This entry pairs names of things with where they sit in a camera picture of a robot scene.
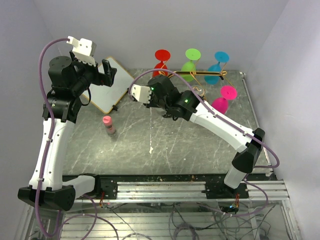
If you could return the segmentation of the magenta plastic wine glass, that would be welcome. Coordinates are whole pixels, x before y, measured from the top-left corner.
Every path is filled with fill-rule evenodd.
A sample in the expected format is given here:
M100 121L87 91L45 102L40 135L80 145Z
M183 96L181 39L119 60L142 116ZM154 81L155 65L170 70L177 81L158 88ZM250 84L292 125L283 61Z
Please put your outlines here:
M211 106L218 112L225 114L229 108L229 101L237 97L237 90L231 85L225 85L220 89L221 97L216 98Z

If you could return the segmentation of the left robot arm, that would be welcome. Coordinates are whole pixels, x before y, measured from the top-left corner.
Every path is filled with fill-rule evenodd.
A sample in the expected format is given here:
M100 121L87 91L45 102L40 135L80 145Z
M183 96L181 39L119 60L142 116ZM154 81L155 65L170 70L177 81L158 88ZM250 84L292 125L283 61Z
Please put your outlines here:
M110 87L117 69L102 60L103 72L98 65L79 61L73 53L58 56L49 62L48 75L51 90L47 93L49 106L43 106L43 137L38 161L28 186L18 190L17 197L35 207L68 211L75 199L86 194L91 199L102 193L100 177L82 173L67 182L63 181L63 165L71 133L83 105L82 93L91 84Z

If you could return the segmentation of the blue plastic wine glass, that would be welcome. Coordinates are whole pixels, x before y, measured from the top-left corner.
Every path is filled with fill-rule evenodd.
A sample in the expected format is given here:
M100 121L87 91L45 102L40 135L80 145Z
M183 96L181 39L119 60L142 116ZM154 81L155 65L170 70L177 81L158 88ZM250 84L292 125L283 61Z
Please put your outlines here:
M208 68L209 72L220 72L222 70L220 64L221 63L226 64L230 60L229 55L226 52L223 52L223 51L216 52L214 54L214 58L217 61L217 63ZM205 75L204 76L205 82L207 84L210 84L210 85L217 84L220 79L221 78L219 76L216 76L216 75Z

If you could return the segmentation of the red plastic wine glass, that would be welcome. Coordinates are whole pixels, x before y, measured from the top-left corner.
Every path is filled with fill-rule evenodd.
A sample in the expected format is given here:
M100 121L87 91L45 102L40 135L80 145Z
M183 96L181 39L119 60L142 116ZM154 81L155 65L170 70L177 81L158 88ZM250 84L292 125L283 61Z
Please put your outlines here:
M159 61L154 69L167 69L167 61L171 58L171 53L166 50L166 49L159 49L155 52L155 58ZM167 76L168 73L165 72L165 71L154 71L152 73L152 77L156 77L158 75L164 75L164 76Z

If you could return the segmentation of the green plastic wine glass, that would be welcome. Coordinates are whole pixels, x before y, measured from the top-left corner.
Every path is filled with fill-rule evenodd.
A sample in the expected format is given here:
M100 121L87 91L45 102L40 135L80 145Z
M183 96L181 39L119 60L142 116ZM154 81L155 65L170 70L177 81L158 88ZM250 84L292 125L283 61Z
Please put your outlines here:
M188 74L183 74L181 77L187 81L192 82L194 77L190 75L190 72L196 71L196 64L201 58L201 52L196 48L189 48L185 51L185 56L188 61L182 66L182 72L188 72Z

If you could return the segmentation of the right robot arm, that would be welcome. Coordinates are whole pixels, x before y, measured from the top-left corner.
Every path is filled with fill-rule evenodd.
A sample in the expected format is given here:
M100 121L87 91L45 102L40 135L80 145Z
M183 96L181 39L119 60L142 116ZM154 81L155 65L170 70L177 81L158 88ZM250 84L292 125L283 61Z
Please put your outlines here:
M182 118L195 123L214 133L235 150L231 167L222 183L217 184L207 193L214 198L231 198L240 194L245 187L241 181L253 171L262 151L261 142L265 131L261 128L252 130L242 127L220 112L216 112L199 95L191 90L179 92L170 78L157 75L147 83L150 88L150 102L148 108L160 108L165 111L165 118L176 121Z

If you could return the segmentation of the gold wine glass rack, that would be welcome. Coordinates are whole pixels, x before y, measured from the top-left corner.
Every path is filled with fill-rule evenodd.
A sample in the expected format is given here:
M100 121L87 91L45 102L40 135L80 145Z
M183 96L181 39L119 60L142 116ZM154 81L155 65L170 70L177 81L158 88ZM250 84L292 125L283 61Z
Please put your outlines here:
M214 71L194 71L194 72L190 72L188 73L187 71L183 71L186 72L186 75L190 74L194 79L193 81L189 82L189 83L193 83L195 82L195 84L192 85L192 88L194 90L196 90L199 95L201 97L204 97L206 92L205 92L205 87L203 86L203 84L197 79L197 76L219 76L221 81L226 81L226 84L228 86L232 86L235 87L228 79L227 79L227 72L223 71L223 69L221 69L220 72L214 72Z

